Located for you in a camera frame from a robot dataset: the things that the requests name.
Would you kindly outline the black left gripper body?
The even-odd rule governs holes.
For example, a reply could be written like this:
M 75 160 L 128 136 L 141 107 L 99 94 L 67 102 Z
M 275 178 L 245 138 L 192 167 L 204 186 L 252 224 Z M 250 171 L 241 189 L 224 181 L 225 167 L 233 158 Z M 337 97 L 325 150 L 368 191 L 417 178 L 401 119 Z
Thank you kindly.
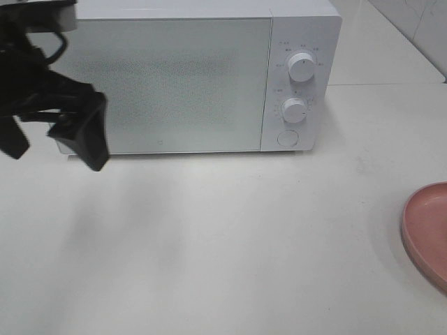
M 50 57 L 31 43 L 28 32 L 50 32 L 61 46 Z M 18 10 L 1 11 L 1 117 L 17 115 L 15 108 L 23 103 L 43 81 L 44 74 L 66 50 L 68 42 L 54 16 L 38 18 Z

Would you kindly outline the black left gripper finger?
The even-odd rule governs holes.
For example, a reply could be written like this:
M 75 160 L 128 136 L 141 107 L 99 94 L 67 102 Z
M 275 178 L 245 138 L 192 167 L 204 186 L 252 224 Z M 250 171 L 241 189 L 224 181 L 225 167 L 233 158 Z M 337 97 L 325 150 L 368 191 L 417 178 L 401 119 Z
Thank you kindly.
M 0 150 L 14 158 L 20 159 L 29 149 L 29 141 L 13 117 L 2 117 L 0 123 Z
M 61 114 L 47 136 L 68 147 L 91 170 L 100 171 L 109 159 L 105 94 L 58 73 L 53 73 L 52 79 L 50 96 L 56 99 Z

